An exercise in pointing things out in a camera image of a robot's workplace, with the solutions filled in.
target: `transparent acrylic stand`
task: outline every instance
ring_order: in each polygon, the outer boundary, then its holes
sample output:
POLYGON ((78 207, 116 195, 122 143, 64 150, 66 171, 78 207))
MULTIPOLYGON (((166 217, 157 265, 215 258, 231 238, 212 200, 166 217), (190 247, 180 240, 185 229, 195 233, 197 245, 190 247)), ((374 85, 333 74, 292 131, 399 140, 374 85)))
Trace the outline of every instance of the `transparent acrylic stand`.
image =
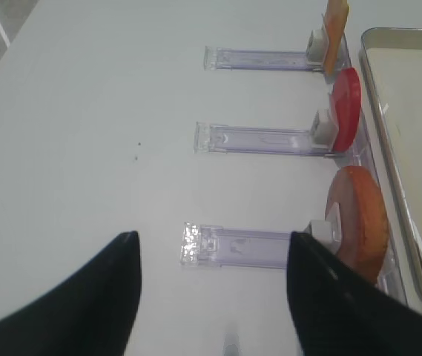
MULTIPOLYGON (((306 231, 336 253, 341 242, 339 205, 332 206, 326 220, 312 220, 306 231)), ((285 269, 289 246, 289 232, 239 230, 186 222, 181 264, 285 269)))
MULTIPOLYGON (((206 70, 304 70, 323 72, 323 63, 329 46, 326 28, 311 32, 306 51, 233 50, 205 47, 206 70)), ((340 46, 335 70, 345 67, 345 48, 340 46)))
POLYGON ((301 156, 343 156, 332 146, 338 133, 335 109, 320 109, 308 130, 244 128, 198 122, 195 153, 294 154, 301 156))
MULTIPOLYGON (((245 65, 245 67, 242 68, 237 68, 236 66, 236 60, 235 59, 242 59, 242 56, 249 56, 249 58, 251 58, 251 56, 253 56, 254 51, 250 51, 249 54, 247 54, 248 51, 243 51, 242 53, 238 53, 238 56, 234 56, 234 57, 228 57, 229 56, 229 52, 226 52, 225 50, 212 50, 212 49, 207 49, 207 56, 206 56, 206 60, 205 60, 205 66, 207 69, 262 69, 262 70, 276 70, 277 67, 274 64, 272 64, 271 66, 267 66, 268 64, 268 57, 266 57, 265 60, 262 60, 260 57, 260 62, 257 62, 256 64, 254 63, 255 67, 250 68, 250 65, 245 65)), ((301 56, 303 56, 303 52, 299 53, 299 54, 295 54, 295 52, 290 52, 288 54, 288 56, 286 57, 286 63, 289 64, 286 68, 281 67, 278 68, 280 70, 311 70, 311 71, 321 71, 322 70, 322 66, 319 65, 319 67, 315 67, 314 66, 314 62, 308 60, 308 54, 304 53, 304 56, 306 56, 306 63, 303 65, 303 61, 301 60, 301 56), (293 58, 293 62, 289 62, 288 58, 291 57, 293 58)), ((337 61, 337 68, 348 68, 351 67, 351 59, 349 57, 349 51, 347 48, 347 43, 346 43, 346 38, 343 37, 341 40, 341 44, 340 44, 340 50, 339 50, 339 55, 338 55, 338 61, 337 61)), ((227 130, 230 127, 226 127, 223 125, 201 125, 200 127, 198 127, 198 129, 200 130, 199 134, 205 134, 209 136, 209 140, 197 140, 195 142, 195 149, 197 151, 201 151, 207 150, 207 146, 209 147, 209 150, 212 149, 217 149, 217 150, 222 150, 222 149, 228 149, 228 145, 230 145, 230 141, 222 141, 222 145, 220 143, 218 143, 217 145, 215 145, 214 147, 212 146, 214 143, 216 143, 216 141, 211 141, 211 135, 217 135, 217 137, 220 137, 224 134, 228 134, 227 130)), ((296 141, 300 140, 300 142, 297 144, 297 146, 304 148, 306 147, 306 149, 308 148, 308 141, 307 140, 301 140, 301 135, 300 133, 298 133, 298 131, 290 131, 289 132, 290 135, 295 135, 296 141)), ((287 142, 290 142, 291 140, 283 140, 284 145, 287 145, 287 142)), ((278 144, 278 140, 277 141, 273 141, 272 145, 275 146, 275 144, 278 144)), ((369 141, 369 135, 367 133, 367 128, 366 128, 366 121, 364 119, 364 115, 363 112, 360 112, 360 118, 359 118, 359 123, 358 123, 358 129, 357 129, 357 133, 356 133, 356 137, 354 142, 352 143, 352 146, 345 152, 344 157, 341 157, 338 160, 339 164, 341 165, 359 165, 359 166, 363 166, 367 169, 369 169, 369 171, 372 174, 372 177, 374 178, 374 180, 378 183, 378 175, 377 175, 377 171, 375 170, 375 164, 374 164, 374 159, 372 156, 372 148, 370 145, 370 141, 369 141)), ((200 228, 201 225, 189 225, 189 231, 191 231, 192 233, 194 233, 194 236, 198 236, 199 232, 200 232, 200 228)), ((214 228, 208 228, 208 231, 216 231, 215 227, 214 228)), ((286 235, 286 239, 289 240, 289 234, 288 233, 284 233, 284 235, 286 235)), ((278 236, 280 237, 279 239, 275 239, 274 242, 276 245, 280 244, 280 245, 284 245, 284 236, 282 235, 272 235, 273 236, 278 236)), ((189 240, 189 246, 193 245, 193 243, 197 244, 197 240, 196 241, 192 241, 189 240)), ((188 261, 185 262, 186 265, 193 265, 196 264, 198 265, 199 263, 197 262, 197 255, 191 255, 191 252, 194 253, 195 250, 193 250, 192 248, 190 248, 188 250, 189 255, 186 257, 188 258, 188 261)), ((280 252, 275 252, 277 255, 277 260, 279 261, 278 263, 275 263, 275 265, 279 264, 279 266, 282 265, 282 261, 283 261, 283 255, 280 252)), ((261 262, 262 265, 268 264, 265 261, 261 262)), ((400 276, 400 269, 398 267, 398 261, 397 261, 397 255, 395 253, 395 250, 393 248, 393 242, 392 242, 392 238, 389 241, 389 247, 387 249, 387 253, 386 253, 386 257, 382 266, 382 269, 379 273, 379 278, 378 278, 378 288, 382 291, 384 291, 385 293, 387 293, 388 295, 390 295, 391 297, 395 298, 396 300, 398 300, 399 302, 406 304, 406 295, 405 295, 405 291, 403 289, 403 283, 402 283, 402 279, 400 276)))

